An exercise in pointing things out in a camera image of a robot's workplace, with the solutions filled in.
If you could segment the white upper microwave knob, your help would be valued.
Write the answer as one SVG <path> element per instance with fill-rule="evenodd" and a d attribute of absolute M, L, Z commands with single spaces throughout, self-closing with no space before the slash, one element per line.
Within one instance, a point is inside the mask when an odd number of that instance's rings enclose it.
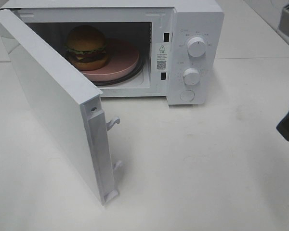
<path fill-rule="evenodd" d="M 206 52 L 207 41 L 201 36 L 193 36 L 187 41 L 186 46 L 191 57 L 200 57 Z"/>

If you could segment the white microwave oven body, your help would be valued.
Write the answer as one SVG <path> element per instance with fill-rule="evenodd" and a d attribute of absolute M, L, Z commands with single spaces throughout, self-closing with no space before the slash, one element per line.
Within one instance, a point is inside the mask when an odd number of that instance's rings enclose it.
<path fill-rule="evenodd" d="M 12 11 L 64 58 L 67 34 L 80 25 L 134 44 L 145 60 L 142 71 L 122 83 L 94 84 L 101 97 L 165 97 L 169 104 L 202 104 L 206 99 L 224 18 L 213 0 L 10 0 L 0 10 Z M 188 54 L 186 44 L 193 36 L 207 41 L 200 57 Z M 163 42 L 170 45 L 165 72 L 154 67 L 155 44 Z M 200 72 L 196 85 L 184 83 L 188 68 Z M 185 90 L 195 93 L 191 102 L 181 100 Z"/>

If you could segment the white round door button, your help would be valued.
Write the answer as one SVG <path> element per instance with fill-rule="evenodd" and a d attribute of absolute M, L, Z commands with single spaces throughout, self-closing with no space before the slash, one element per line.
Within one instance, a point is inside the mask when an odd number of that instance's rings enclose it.
<path fill-rule="evenodd" d="M 182 101 L 191 102 L 195 97 L 195 93 L 192 90 L 185 90 L 180 94 Z"/>

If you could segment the toy hamburger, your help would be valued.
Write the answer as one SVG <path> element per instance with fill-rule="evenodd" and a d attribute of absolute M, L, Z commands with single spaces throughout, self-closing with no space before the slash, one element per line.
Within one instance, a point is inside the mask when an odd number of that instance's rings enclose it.
<path fill-rule="evenodd" d="M 66 57 L 80 71 L 97 70 L 108 61 L 104 34 L 89 25 L 73 28 L 66 39 Z"/>

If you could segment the white lower microwave knob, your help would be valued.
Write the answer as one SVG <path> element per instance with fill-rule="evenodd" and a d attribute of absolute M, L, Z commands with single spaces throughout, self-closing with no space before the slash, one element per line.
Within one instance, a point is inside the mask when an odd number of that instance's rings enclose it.
<path fill-rule="evenodd" d="M 196 85 L 200 81 L 200 72 L 195 68 L 188 68 L 183 72 L 184 83 L 189 86 Z"/>

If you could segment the glass microwave turntable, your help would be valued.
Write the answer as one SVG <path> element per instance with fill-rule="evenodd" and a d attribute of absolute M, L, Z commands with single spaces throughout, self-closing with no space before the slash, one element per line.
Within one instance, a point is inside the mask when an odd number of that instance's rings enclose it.
<path fill-rule="evenodd" d="M 110 86 L 110 85 L 114 85 L 114 84 L 118 84 L 118 83 L 122 83 L 124 81 L 127 81 L 133 77 L 135 77 L 139 72 L 142 71 L 143 66 L 145 64 L 145 60 L 142 56 L 139 57 L 136 67 L 127 75 L 117 78 L 117 79 L 113 79 L 113 80 L 108 80 L 108 81 L 92 81 L 91 82 L 93 84 L 95 84 L 96 86 L 100 87 L 100 86 Z"/>

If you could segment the white microwave knob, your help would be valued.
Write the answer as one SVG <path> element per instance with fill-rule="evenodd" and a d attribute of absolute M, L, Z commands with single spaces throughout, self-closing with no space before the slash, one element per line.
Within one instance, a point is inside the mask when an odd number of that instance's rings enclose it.
<path fill-rule="evenodd" d="M 191 57 L 200 57 L 206 52 L 207 41 L 201 36 L 193 36 L 187 41 L 186 46 Z"/>
<path fill-rule="evenodd" d="M 200 72 L 195 68 L 188 68 L 183 72 L 184 83 L 189 86 L 196 85 L 200 81 Z"/>

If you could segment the white warning label sticker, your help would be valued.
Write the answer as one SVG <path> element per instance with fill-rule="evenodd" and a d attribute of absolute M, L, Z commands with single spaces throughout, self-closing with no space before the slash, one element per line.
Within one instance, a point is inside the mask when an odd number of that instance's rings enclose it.
<path fill-rule="evenodd" d="M 169 43 L 156 43 L 155 44 L 155 61 L 154 67 L 157 71 L 165 72 L 168 70 L 168 59 L 170 53 Z"/>

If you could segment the pink round plate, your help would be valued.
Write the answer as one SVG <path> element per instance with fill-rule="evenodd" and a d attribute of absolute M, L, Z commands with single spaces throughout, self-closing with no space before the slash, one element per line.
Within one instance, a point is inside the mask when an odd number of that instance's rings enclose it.
<path fill-rule="evenodd" d="M 91 81 L 117 80 L 129 74 L 137 65 L 140 53 L 130 42 L 109 38 L 106 52 L 109 56 L 106 64 L 97 70 L 82 71 Z"/>

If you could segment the white microwave door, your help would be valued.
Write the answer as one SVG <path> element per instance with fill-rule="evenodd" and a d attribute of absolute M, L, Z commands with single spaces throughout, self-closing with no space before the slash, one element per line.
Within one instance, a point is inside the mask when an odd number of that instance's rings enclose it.
<path fill-rule="evenodd" d="M 10 10 L 0 36 L 30 107 L 101 204 L 118 195 L 101 91 Z"/>

